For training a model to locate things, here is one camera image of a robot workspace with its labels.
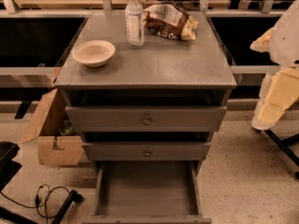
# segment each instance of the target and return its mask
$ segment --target plastic water bottle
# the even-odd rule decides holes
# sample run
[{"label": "plastic water bottle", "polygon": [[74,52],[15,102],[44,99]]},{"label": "plastic water bottle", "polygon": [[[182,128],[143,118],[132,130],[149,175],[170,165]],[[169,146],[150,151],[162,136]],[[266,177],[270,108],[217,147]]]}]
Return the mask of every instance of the plastic water bottle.
[{"label": "plastic water bottle", "polygon": [[128,42],[133,48],[143,46],[143,7],[139,0],[130,0],[125,8]]}]

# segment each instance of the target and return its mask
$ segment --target gray cabinet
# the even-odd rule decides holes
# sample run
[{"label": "gray cabinet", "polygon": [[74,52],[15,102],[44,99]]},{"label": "gray cabinet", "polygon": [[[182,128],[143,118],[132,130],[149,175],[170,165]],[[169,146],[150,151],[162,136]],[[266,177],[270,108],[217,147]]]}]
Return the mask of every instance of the gray cabinet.
[{"label": "gray cabinet", "polygon": [[55,86],[98,173],[84,223],[211,222],[196,175],[236,84],[205,16],[193,16],[196,40],[146,33],[145,46],[130,49],[123,12],[95,13],[76,45],[105,39],[115,55],[95,69],[66,60]]}]

